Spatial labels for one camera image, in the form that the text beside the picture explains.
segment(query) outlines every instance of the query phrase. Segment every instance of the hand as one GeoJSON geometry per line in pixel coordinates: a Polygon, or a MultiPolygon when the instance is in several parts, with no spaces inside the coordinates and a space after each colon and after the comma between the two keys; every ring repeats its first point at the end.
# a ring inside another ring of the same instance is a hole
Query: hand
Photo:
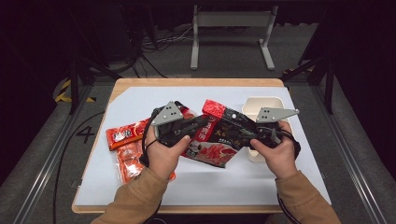
{"type": "MultiPolygon", "coordinates": [[[[279,121],[282,130],[291,133],[289,124],[279,121]]],[[[268,168],[277,178],[285,178],[297,172],[294,161],[294,145],[288,137],[283,137],[282,143],[275,148],[269,148],[257,139],[250,140],[250,144],[264,156],[268,168]]]]}
{"type": "MultiPolygon", "coordinates": [[[[154,127],[150,126],[146,136],[146,146],[155,140],[154,127]]],[[[151,144],[151,146],[146,148],[148,152],[149,169],[159,177],[168,179],[169,175],[172,174],[177,167],[178,157],[188,147],[189,142],[190,137],[186,135],[173,147],[166,147],[159,142],[151,144]]]]}

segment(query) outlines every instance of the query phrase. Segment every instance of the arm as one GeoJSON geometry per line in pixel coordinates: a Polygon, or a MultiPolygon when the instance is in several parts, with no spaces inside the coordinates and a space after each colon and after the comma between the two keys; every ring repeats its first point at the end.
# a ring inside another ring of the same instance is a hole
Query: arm
{"type": "MultiPolygon", "coordinates": [[[[279,122],[291,133],[287,122],[279,122]]],[[[284,137],[276,148],[269,148],[256,139],[251,145],[264,156],[268,168],[276,175],[276,188],[289,212],[301,223],[341,223],[332,207],[301,171],[297,171],[294,146],[284,137]]]]}
{"type": "MultiPolygon", "coordinates": [[[[147,135],[147,144],[155,140],[153,128],[147,135]]],[[[119,187],[113,203],[110,203],[104,214],[92,224],[100,223],[144,223],[160,205],[168,185],[168,177],[178,162],[178,157],[188,146],[190,137],[185,136],[173,147],[165,147],[155,142],[149,148],[149,168],[127,184],[119,187]]]]}

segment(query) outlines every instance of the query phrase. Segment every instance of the person's left hand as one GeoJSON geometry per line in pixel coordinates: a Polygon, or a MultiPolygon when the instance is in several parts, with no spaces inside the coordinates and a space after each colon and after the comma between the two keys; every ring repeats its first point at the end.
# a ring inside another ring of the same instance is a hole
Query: person's left hand
{"type": "MultiPolygon", "coordinates": [[[[155,141],[154,127],[148,128],[146,136],[146,146],[152,141],[155,141]]],[[[190,142],[188,135],[184,136],[173,147],[166,147],[159,142],[154,142],[146,151],[149,159],[149,169],[161,178],[168,179],[172,174],[178,163],[178,157],[188,147],[190,142]]]]}

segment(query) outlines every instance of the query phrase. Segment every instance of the person's right hand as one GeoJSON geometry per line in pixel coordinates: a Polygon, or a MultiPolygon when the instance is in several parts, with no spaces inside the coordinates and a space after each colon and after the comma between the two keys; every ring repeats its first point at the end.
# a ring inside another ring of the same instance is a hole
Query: person's right hand
{"type": "MultiPolygon", "coordinates": [[[[291,133],[289,124],[279,121],[282,130],[291,133]]],[[[264,156],[268,168],[277,178],[286,178],[297,172],[294,159],[294,145],[288,137],[283,137],[282,143],[275,148],[269,148],[257,139],[250,140],[250,144],[264,156]]]]}

